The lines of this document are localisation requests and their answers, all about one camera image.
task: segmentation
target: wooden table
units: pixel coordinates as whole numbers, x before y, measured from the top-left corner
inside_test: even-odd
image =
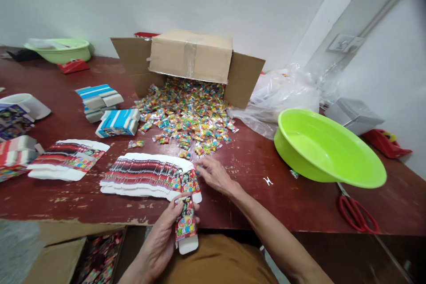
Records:
[[[15,220],[80,221],[85,223],[153,224],[167,201],[156,198],[125,197],[100,193],[99,181],[116,158],[129,150],[132,136],[98,138],[84,116],[80,97],[74,92],[87,86],[109,84],[124,98],[121,108],[137,99],[133,86],[118,59],[93,58],[90,70],[69,75],[44,60],[16,63],[0,60],[0,86],[4,97],[30,93],[51,110],[39,120],[29,135],[47,148],[57,140],[90,139],[109,144],[111,148],[86,176],[78,182],[47,181],[26,175],[0,184],[0,218]],[[233,142],[224,145],[214,157],[222,162],[231,177],[290,231],[355,233],[337,209],[340,191],[335,183],[317,183],[304,177],[295,179],[279,157],[273,141],[267,140],[237,120],[240,129],[231,134]],[[146,141],[133,152],[177,156],[176,144],[154,144],[151,129],[137,138]],[[345,185],[375,217],[383,234],[426,235],[426,182],[397,160],[378,153],[388,174],[379,189],[360,189]],[[268,177],[273,185],[268,185]],[[200,227],[247,229],[248,222],[224,196],[200,182],[203,201]]]

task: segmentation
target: cardboard box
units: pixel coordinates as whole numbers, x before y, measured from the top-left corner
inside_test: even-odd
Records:
[[[232,39],[172,30],[152,38],[150,71],[227,83]]]
[[[81,265],[89,253],[85,245],[86,237],[93,238],[123,231],[111,277],[111,283],[116,284],[142,247],[145,230],[145,227],[139,226],[40,222],[40,240],[49,246],[38,256],[24,284],[70,284],[78,265]]]
[[[134,84],[138,97],[143,98],[153,83],[158,87],[164,85],[167,76],[148,69],[151,41],[143,38],[111,38],[111,41]],[[234,107],[245,109],[264,63],[265,60],[232,52],[228,84],[224,93],[225,100]]]

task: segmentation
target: red object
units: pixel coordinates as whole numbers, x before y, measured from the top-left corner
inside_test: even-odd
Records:
[[[348,223],[359,232],[379,234],[380,228],[377,222],[371,216],[371,214],[358,201],[351,198],[346,193],[345,189],[341,186],[340,183],[337,184],[339,185],[339,188],[342,191],[342,195],[339,198],[339,208],[346,221],[348,221]],[[352,219],[346,213],[345,207],[351,213]],[[368,217],[371,224],[373,225],[373,229],[368,226],[368,223],[365,220],[364,216]]]
[[[383,135],[385,132],[385,130],[373,129],[364,133],[363,137],[388,158],[401,158],[407,154],[413,153],[412,150],[401,149],[396,141],[390,142],[387,136]]]
[[[80,59],[73,60],[65,64],[58,63],[57,66],[64,74],[90,69],[87,63]]]
[[[149,32],[136,32],[133,34],[135,38],[152,38],[154,36],[160,35],[159,33],[149,33]]]

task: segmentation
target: electrical outlet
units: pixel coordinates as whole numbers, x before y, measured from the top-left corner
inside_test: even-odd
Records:
[[[330,51],[344,52],[349,47],[349,44],[355,38],[354,35],[338,34],[328,49]]]
[[[355,37],[343,52],[355,52],[364,43],[365,38]]]
[[[365,41],[365,38],[354,35],[338,34],[328,49],[336,52],[355,52]]]

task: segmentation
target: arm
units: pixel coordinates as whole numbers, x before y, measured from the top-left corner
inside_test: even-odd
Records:
[[[150,284],[164,271],[175,251],[174,232],[172,231],[176,218],[182,213],[183,202],[174,207],[174,200],[186,197],[190,193],[176,196],[164,210],[152,227],[141,250],[124,272],[118,284]],[[197,211],[199,205],[194,203]]]
[[[331,284],[331,279],[309,255],[302,244],[259,202],[231,180],[220,162],[204,157],[197,171],[206,183],[228,196],[245,215],[280,270],[297,283]]]

